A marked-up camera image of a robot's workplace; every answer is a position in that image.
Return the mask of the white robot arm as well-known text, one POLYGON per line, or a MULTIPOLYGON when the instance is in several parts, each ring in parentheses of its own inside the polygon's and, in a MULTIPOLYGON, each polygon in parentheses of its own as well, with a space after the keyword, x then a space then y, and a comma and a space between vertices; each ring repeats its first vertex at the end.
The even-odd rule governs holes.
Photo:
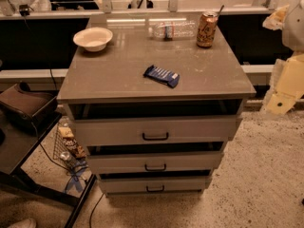
POLYGON ((293 51, 286 61, 275 61, 270 89, 263 100, 265 112, 284 115, 304 96, 304 0, 294 0, 276 10, 262 26, 281 29, 282 44, 293 51))

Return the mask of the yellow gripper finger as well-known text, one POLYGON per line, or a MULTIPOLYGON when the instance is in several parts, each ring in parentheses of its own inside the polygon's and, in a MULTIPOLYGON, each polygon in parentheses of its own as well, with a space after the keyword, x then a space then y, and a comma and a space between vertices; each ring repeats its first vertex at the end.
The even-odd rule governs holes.
POLYGON ((277 59, 270 89, 265 96, 265 110, 276 115, 286 114, 304 95, 304 54, 287 61, 277 59))

